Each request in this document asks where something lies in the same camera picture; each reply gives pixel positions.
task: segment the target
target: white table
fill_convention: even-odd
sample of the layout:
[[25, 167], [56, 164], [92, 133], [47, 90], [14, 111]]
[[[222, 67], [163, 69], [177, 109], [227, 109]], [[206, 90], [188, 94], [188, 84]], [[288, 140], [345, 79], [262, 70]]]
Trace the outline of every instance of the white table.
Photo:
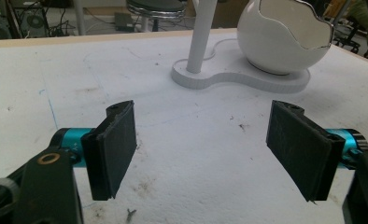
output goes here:
[[[209, 46], [235, 37], [212, 32]], [[116, 200], [92, 201], [76, 170], [87, 223], [343, 223], [353, 172], [338, 170], [327, 202], [306, 203], [265, 144], [272, 100], [299, 105], [325, 128], [368, 139], [368, 61], [337, 47], [302, 92], [236, 83], [178, 86], [172, 64], [191, 32], [0, 41], [0, 177], [46, 148], [63, 127], [96, 127], [109, 105], [134, 100], [140, 148]]]

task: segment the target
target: black cable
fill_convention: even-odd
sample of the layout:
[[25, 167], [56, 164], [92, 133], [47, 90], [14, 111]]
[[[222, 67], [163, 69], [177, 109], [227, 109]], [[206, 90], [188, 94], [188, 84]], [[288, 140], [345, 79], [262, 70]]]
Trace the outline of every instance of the black cable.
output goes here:
[[47, 15], [48, 11], [50, 10], [51, 5], [52, 5], [52, 0], [50, 0], [50, 3], [48, 4], [47, 10], [45, 10], [45, 15]]
[[27, 8], [25, 8], [22, 12], [21, 12], [21, 15], [19, 16], [19, 21], [21, 23], [21, 20], [23, 20], [23, 13], [27, 10], [29, 10], [31, 7], [33, 7], [35, 4], [39, 3], [39, 1], [35, 1], [33, 2], [33, 4], [31, 4], [30, 6], [28, 6]]

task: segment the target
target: scratch mark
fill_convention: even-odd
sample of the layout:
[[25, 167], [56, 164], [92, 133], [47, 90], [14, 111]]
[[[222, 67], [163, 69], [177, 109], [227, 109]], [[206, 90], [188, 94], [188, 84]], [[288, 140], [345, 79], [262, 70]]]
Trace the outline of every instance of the scratch mark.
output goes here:
[[95, 203], [90, 203], [90, 204], [87, 204], [87, 205], [84, 205], [84, 206], [82, 206], [82, 208], [88, 208], [88, 207], [91, 207], [92, 205], [94, 205], [94, 204], [96, 204], [97, 202], [95, 202]]
[[141, 59], [141, 57], [140, 56], [138, 56], [137, 54], [135, 54], [133, 51], [131, 51], [129, 48], [124, 48], [124, 49], [126, 49], [126, 50], [128, 50], [133, 56], [135, 56], [136, 58], [138, 58], [138, 59]]
[[58, 122], [56, 121], [55, 112], [53, 111], [52, 103], [50, 102], [50, 111], [52, 111], [53, 121], [55, 122], [56, 130], [59, 130], [58, 128]]
[[105, 98], [108, 100], [109, 99], [109, 94], [106, 92], [105, 87], [102, 84], [102, 81], [100, 80], [99, 76], [97, 76], [97, 74], [93, 71], [92, 66], [90, 64], [90, 61], [88, 61], [88, 58], [91, 56], [92, 54], [88, 54], [85, 56], [85, 58], [82, 60], [86, 66], [88, 67], [88, 70], [91, 72], [94, 80], [96, 81], [97, 85], [99, 86], [99, 89], [101, 89], [103, 91], [103, 93], [105, 94]]

